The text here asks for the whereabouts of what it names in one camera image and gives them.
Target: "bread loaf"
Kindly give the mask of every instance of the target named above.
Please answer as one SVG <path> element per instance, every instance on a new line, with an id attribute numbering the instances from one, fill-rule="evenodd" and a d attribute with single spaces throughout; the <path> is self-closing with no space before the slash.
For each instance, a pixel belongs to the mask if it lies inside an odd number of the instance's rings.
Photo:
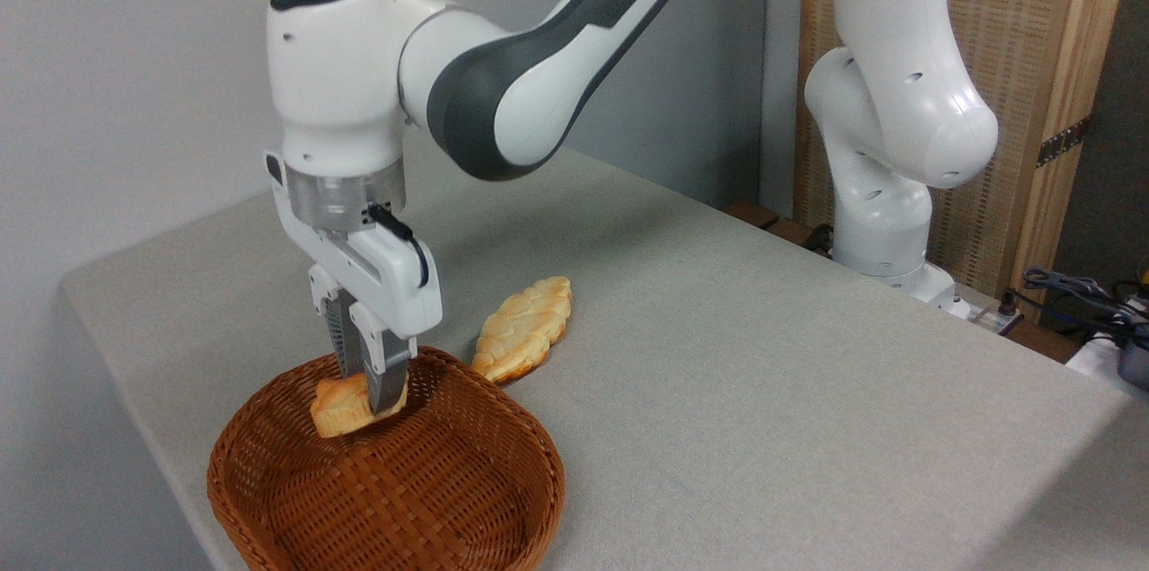
<path id="1" fill-rule="evenodd" d="M 547 277 L 502 302 L 483 325 L 471 366 L 494 384 L 534 371 L 566 333 L 571 281 Z"/>
<path id="2" fill-rule="evenodd" d="M 311 403 L 315 431 L 321 438 L 330 439 L 350 434 L 395 415 L 407 404 L 407 383 L 404 379 L 399 402 L 381 412 L 372 412 L 368 400 L 365 373 L 321 380 L 315 386 L 315 402 Z"/>

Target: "pastry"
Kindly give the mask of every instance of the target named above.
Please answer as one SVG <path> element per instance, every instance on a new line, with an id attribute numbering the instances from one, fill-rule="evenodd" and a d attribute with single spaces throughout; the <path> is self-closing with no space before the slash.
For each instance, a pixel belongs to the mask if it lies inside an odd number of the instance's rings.
<path id="1" fill-rule="evenodd" d="M 494 384 L 534 371 L 566 332 L 571 281 L 547 277 L 507 298 L 483 325 L 471 366 Z"/>
<path id="2" fill-rule="evenodd" d="M 350 434 L 395 415 L 407 404 L 407 383 L 408 380 L 403 380 L 403 392 L 399 395 L 399 402 L 381 412 L 371 412 L 365 373 L 321 380 L 315 386 L 315 402 L 311 403 L 315 431 L 319 432 L 321 438 L 330 439 Z"/>

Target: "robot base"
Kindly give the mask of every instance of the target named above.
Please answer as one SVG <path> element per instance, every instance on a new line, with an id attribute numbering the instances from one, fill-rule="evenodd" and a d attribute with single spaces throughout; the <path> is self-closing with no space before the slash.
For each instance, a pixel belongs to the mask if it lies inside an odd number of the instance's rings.
<path id="1" fill-rule="evenodd" d="M 897 277 L 872 277 L 872 279 L 890 288 L 901 290 L 902 293 L 918 298 L 927 304 L 936 306 L 953 316 L 970 317 L 970 304 L 957 295 L 954 278 L 931 263 L 924 263 L 915 271 Z"/>

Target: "table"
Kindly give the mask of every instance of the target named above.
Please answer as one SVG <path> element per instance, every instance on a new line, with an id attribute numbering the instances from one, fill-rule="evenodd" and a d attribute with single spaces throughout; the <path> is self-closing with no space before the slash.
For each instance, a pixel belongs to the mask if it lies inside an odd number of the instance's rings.
<path id="1" fill-rule="evenodd" d="M 566 469 L 546 569 L 1144 569 L 1149 411 L 1120 392 L 573 151 L 512 183 L 406 156 L 423 344 L 468 360 L 509 293 L 573 281 L 508 388 Z M 267 194 L 62 284 L 218 569 L 218 432 L 330 350 L 309 265 Z"/>

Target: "white wall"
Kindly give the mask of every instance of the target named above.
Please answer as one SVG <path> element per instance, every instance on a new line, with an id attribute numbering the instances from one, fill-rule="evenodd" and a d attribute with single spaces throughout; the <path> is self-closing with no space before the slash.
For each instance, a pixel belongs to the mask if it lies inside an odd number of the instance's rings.
<path id="1" fill-rule="evenodd" d="M 526 26 L 556 0 L 456 1 Z M 55 290 L 262 188 L 265 2 L 0 0 L 0 568 L 206 564 Z M 570 145 L 708 203 L 753 198 L 762 11 L 670 2 Z"/>

